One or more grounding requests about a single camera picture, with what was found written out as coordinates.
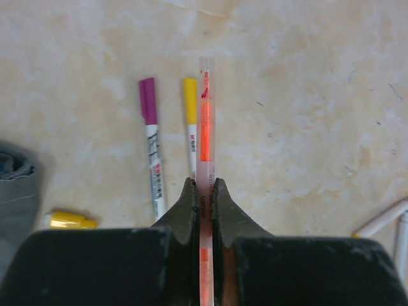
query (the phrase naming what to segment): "orange pen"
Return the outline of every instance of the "orange pen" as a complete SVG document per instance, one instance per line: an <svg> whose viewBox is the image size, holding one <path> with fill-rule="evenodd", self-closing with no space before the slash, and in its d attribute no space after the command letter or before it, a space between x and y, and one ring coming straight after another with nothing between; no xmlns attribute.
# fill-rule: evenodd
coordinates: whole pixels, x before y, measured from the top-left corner
<svg viewBox="0 0 408 306"><path fill-rule="evenodd" d="M215 182L214 58L200 57L197 105L197 173L200 193L200 305L214 305L212 192Z"/></svg>

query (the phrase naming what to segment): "white tube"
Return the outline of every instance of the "white tube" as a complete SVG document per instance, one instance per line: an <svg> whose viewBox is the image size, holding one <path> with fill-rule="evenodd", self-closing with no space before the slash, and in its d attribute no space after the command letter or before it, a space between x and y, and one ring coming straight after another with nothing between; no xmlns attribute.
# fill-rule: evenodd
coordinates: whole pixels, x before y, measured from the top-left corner
<svg viewBox="0 0 408 306"><path fill-rule="evenodd" d="M156 221L167 211L163 190L163 165L159 150L159 136L156 124L146 126L146 137L149 146L150 183L152 186L153 211Z"/></svg>
<svg viewBox="0 0 408 306"><path fill-rule="evenodd" d="M401 280L405 279L405 267L407 263L408 248L408 212L404 212L398 226L398 238L395 246L394 263L397 267Z"/></svg>
<svg viewBox="0 0 408 306"><path fill-rule="evenodd" d="M197 165L197 125L189 124L187 126L187 132L189 133L190 143L190 170L191 178L196 179L196 165Z"/></svg>
<svg viewBox="0 0 408 306"><path fill-rule="evenodd" d="M358 238L371 237L372 235L377 233L377 231L379 231L383 226L387 225L391 221L394 221L396 218L402 215L406 210L408 210L408 201L401 201L400 203L393 205L389 209L379 214L370 222L366 223L366 225L356 231L353 236Z"/></svg>

